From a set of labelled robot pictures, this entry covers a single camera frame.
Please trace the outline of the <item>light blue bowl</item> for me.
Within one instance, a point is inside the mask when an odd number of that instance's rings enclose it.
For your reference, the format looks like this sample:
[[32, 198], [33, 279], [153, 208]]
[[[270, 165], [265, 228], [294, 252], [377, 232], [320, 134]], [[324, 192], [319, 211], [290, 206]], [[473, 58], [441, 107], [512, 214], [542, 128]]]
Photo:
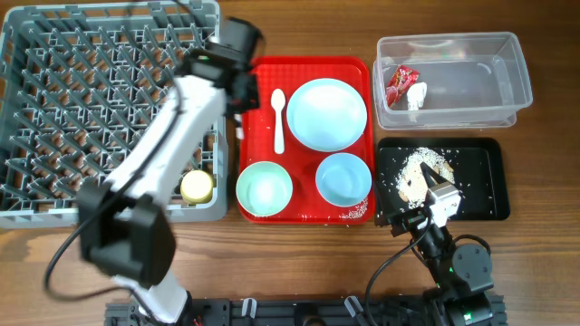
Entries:
[[331, 205], [356, 206], [369, 195], [372, 174], [367, 164], [354, 154], [335, 153], [318, 166], [315, 185], [318, 193]]

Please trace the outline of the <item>white tissue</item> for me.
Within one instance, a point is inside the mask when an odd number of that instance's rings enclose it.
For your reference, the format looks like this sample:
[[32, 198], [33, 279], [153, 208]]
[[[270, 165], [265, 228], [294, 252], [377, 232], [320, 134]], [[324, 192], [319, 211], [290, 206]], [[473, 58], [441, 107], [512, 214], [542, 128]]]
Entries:
[[427, 84], [425, 82], [414, 83], [406, 92], [408, 110], [419, 110], [423, 105], [427, 95]]

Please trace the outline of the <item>red strawberry cake wrapper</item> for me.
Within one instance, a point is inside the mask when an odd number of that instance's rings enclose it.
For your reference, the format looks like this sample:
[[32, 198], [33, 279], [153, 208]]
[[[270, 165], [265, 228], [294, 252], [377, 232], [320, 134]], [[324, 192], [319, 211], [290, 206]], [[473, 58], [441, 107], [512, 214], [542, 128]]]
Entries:
[[419, 72], [413, 70], [412, 68], [399, 65], [385, 89], [387, 107], [390, 108], [393, 104], [398, 102], [402, 95], [406, 93], [413, 84], [416, 83], [420, 75], [421, 74]]

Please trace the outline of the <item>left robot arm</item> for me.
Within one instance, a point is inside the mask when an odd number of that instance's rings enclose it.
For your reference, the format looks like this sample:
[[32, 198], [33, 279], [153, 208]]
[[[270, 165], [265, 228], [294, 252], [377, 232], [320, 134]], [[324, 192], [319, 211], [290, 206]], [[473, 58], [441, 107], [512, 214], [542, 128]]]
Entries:
[[166, 207], [204, 134], [219, 118], [259, 106], [252, 61], [263, 41], [230, 18], [218, 42], [183, 58], [158, 116], [131, 154], [99, 186], [76, 195], [82, 259], [131, 292], [161, 325], [190, 325], [191, 296], [170, 267], [176, 239]]

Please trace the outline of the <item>yellow plastic cup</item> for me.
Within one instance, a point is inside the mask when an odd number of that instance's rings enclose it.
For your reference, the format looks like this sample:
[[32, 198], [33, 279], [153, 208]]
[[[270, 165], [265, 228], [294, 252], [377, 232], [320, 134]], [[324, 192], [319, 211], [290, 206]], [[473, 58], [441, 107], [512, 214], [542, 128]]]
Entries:
[[181, 180], [182, 199], [191, 205], [208, 203], [213, 197], [214, 179], [203, 170], [191, 170]]

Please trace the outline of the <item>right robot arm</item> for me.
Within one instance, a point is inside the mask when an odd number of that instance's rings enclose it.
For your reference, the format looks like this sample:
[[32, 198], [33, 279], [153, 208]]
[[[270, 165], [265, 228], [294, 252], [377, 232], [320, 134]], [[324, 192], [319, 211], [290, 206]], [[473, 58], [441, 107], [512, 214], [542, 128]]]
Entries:
[[495, 317], [487, 295], [494, 286], [490, 246], [475, 235], [450, 235], [447, 221], [458, 211], [459, 190], [425, 162], [420, 163], [420, 171], [428, 186], [423, 203], [387, 216], [379, 223], [389, 225], [393, 236], [409, 233], [411, 240], [387, 259], [368, 282], [365, 290], [368, 318], [371, 324], [376, 323], [370, 307], [374, 282], [395, 260], [412, 251], [429, 269], [437, 285], [423, 295], [435, 324], [490, 325]]

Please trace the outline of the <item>leftover rice and food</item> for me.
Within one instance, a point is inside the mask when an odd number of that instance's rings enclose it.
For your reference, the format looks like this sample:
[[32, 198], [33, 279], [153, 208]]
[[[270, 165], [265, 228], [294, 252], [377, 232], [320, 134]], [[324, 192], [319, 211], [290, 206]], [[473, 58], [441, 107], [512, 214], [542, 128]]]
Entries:
[[450, 183], [455, 182], [454, 170], [442, 155], [428, 148], [415, 149], [403, 160], [402, 169], [396, 177], [397, 193], [402, 200], [400, 212], [420, 206], [426, 198], [428, 185], [421, 171], [421, 163]]

